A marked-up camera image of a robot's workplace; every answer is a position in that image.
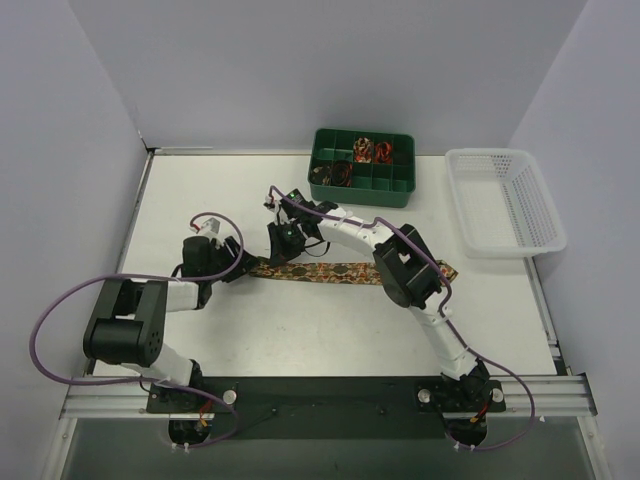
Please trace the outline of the paisley patterned necktie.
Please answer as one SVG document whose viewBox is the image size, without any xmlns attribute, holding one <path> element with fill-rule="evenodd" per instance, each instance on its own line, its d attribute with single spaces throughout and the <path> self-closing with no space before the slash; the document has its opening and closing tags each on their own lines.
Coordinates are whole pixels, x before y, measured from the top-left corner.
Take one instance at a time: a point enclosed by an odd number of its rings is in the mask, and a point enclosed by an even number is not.
<svg viewBox="0 0 640 480">
<path fill-rule="evenodd" d="M 272 267 L 265 259 L 249 271 L 255 278 L 322 284 L 381 286 L 381 274 L 373 262 L 286 263 Z"/>
</svg>

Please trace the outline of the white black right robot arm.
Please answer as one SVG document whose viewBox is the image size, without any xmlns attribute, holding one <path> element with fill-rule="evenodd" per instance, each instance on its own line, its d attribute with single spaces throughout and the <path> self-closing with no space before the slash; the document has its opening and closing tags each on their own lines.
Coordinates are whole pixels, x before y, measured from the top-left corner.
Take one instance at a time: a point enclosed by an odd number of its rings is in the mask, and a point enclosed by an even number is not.
<svg viewBox="0 0 640 480">
<path fill-rule="evenodd" d="M 380 218 L 368 223 L 335 203 L 307 201 L 298 191 L 279 200 L 270 194 L 264 206 L 274 214 L 268 225 L 273 265 L 301 255 L 310 239 L 372 258 L 387 297 L 411 312 L 426 335 L 447 398 L 458 404 L 491 400 L 486 366 L 454 333 L 445 312 L 450 281 L 413 226 L 397 228 Z"/>
</svg>

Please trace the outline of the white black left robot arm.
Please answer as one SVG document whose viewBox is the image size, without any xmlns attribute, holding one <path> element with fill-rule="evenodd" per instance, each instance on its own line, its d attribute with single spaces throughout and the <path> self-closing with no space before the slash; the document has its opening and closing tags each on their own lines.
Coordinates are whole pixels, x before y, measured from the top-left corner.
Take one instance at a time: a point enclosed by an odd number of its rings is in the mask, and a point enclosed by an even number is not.
<svg viewBox="0 0 640 480">
<path fill-rule="evenodd" d="M 257 265 L 258 258 L 232 237 L 191 236 L 183 241 L 182 261 L 174 270 L 179 281 L 105 281 L 84 333 L 85 356 L 163 384 L 201 389 L 199 364 L 164 341 L 166 315 L 203 309 L 214 283 L 230 283 Z"/>
</svg>

